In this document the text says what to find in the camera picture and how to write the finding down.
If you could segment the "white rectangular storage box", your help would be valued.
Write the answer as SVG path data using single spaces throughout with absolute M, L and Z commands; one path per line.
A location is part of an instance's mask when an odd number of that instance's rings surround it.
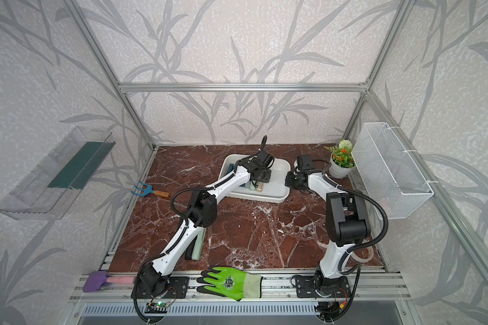
M 250 182 L 250 174 L 243 166 L 237 166 L 238 161 L 245 157 L 247 156 L 244 154 L 231 154 L 225 158 L 219 180 L 212 184 L 214 189 L 210 190 L 210 194 L 215 195 L 218 202 L 229 196 L 266 203 L 282 203 L 290 193 L 290 189 L 285 186 L 285 178 L 291 171 L 291 165 L 283 159 L 275 158 L 271 167 L 271 180 L 264 184 L 262 192 L 251 191 L 241 187 Z

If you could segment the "black pruning pliers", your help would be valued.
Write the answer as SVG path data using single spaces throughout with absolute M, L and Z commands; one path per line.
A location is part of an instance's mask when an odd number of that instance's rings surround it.
M 184 258 L 185 260 L 192 260 L 192 257 L 193 257 L 193 253 L 194 253 L 194 250 L 195 250 L 195 245 L 196 245 L 196 242 L 197 242 L 197 239 L 195 238 L 191 243 L 190 245 L 188 245 L 187 249 L 185 250 L 185 253 L 184 253 Z

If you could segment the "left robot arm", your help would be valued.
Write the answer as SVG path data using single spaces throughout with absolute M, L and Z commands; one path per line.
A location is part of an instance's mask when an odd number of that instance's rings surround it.
M 179 258 L 191 242 L 215 222 L 218 203 L 222 199 L 249 181 L 269 182 L 274 157 L 265 150 L 266 143 L 267 136 L 264 136 L 259 150 L 239 159 L 233 170 L 221 180 L 203 188 L 180 190 L 172 196 L 171 208 L 180 216 L 180 226 L 159 255 L 142 263 L 131 294 L 134 301 L 164 294 Z

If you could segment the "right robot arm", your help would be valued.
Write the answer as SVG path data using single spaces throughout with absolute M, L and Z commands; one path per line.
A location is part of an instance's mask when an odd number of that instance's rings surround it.
M 334 298 L 349 300 L 355 296 L 356 287 L 348 283 L 347 275 L 361 272 L 360 265 L 345 270 L 351 253 L 373 246 L 388 232 L 389 218 L 380 203 L 360 191 L 351 190 L 333 181 L 327 170 L 318 170 L 310 155 L 297 158 L 295 171 L 285 179 L 288 188 L 318 194 L 326 204 L 325 225 L 329 245 L 313 276 L 294 276 L 298 298 Z M 367 203 L 382 216 L 381 232 L 369 242 L 371 234 Z

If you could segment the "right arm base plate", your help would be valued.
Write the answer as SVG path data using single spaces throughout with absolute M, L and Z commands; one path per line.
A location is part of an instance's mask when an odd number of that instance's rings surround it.
M 346 276 L 330 279 L 317 275 L 296 275 L 293 280 L 297 298 L 348 299 L 351 296 L 351 287 Z

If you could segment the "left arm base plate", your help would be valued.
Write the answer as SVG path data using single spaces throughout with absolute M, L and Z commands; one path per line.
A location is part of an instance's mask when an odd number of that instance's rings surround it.
M 142 283 L 142 280 L 136 280 L 134 289 L 131 293 L 132 299 L 184 299 L 188 291 L 190 278 L 187 276 L 172 276 L 166 279 L 164 289 L 157 293 L 150 292 L 150 289 Z

